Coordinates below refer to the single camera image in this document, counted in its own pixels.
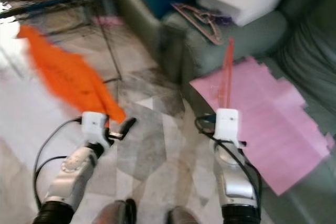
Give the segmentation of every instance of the pink paper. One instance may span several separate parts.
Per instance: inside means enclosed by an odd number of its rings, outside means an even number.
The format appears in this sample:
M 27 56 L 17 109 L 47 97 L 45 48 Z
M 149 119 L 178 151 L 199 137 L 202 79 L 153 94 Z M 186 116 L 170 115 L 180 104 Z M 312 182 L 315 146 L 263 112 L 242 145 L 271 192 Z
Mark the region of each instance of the pink paper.
M 218 109 L 222 72 L 191 82 L 211 108 Z M 287 80 L 249 58 L 234 66 L 232 108 L 241 116 L 240 140 L 245 154 L 277 195 L 309 174 L 332 145 L 303 108 L 305 101 Z

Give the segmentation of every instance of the green sofa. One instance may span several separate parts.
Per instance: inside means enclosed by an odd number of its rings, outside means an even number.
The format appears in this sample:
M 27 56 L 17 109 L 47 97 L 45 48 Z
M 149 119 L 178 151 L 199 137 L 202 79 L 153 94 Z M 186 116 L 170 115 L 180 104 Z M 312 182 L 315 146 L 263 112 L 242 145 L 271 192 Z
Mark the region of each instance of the green sofa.
M 118 7 L 170 80 L 181 85 L 195 114 L 212 113 L 189 82 L 219 69 L 227 44 L 210 44 L 178 13 L 156 19 L 142 0 L 118 0 Z M 222 28 L 224 38 L 235 38 L 236 61 L 253 55 L 275 78 L 286 77 L 305 98 L 321 132 L 332 135 L 335 18 L 336 0 L 282 0 L 275 11 L 244 27 Z M 262 203 L 275 224 L 336 223 L 336 152 L 282 196 L 266 187 Z

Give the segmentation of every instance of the orange cloth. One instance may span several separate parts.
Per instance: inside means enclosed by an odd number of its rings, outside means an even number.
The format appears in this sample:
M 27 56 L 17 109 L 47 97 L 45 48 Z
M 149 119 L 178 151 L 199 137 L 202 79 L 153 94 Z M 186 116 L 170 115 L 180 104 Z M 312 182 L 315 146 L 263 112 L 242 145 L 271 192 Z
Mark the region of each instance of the orange cloth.
M 106 86 L 82 59 L 50 44 L 36 29 L 22 26 L 18 34 L 30 43 L 30 55 L 49 89 L 80 111 L 110 115 L 121 123 L 126 115 L 116 104 Z

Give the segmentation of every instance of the pink sheet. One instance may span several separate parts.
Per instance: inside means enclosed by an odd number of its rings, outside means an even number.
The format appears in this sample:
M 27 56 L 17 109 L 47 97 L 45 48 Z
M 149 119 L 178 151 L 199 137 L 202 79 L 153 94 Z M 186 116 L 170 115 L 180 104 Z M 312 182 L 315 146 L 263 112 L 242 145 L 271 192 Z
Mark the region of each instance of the pink sheet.
M 215 111 L 221 76 L 218 71 L 191 82 Z M 274 79 L 253 58 L 234 66 L 232 82 L 232 108 L 240 111 L 240 140 L 247 142 L 244 152 L 281 195 L 329 155 L 330 140 L 303 110 L 305 101 L 295 87 Z

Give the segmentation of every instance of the floor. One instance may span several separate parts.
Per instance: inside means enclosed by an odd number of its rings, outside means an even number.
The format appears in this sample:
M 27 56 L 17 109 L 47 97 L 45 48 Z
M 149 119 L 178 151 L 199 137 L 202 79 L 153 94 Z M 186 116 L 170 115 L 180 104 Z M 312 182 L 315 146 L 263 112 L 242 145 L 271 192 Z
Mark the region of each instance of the floor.
M 179 87 L 166 79 L 126 26 L 109 29 L 108 34 L 122 80 L 108 82 L 107 87 L 138 123 L 123 142 L 101 158 L 72 224 L 89 224 L 103 206 L 127 197 L 138 204 L 139 224 L 165 223 L 165 213 L 176 205 L 189 208 L 200 223 L 222 223 L 209 141 L 196 131 L 193 111 Z M 117 77 L 99 29 L 79 28 L 50 40 L 83 54 L 104 81 Z M 1 45 L 0 84 L 37 79 L 22 54 L 6 51 Z M 24 142 L 24 147 L 19 144 L 24 133 L 17 131 L 15 137 L 0 135 L 0 223 L 30 223 L 36 214 L 32 162 L 42 138 L 53 130 L 47 121 L 43 122 L 45 127 L 35 127 L 36 135 L 31 137 L 32 142 Z M 72 137 L 70 133 L 63 136 L 62 144 L 49 146 L 46 156 L 56 150 L 69 151 Z M 58 167 L 55 162 L 42 172 L 38 184 L 41 195 Z M 262 223 L 272 223 L 264 212 L 262 218 Z

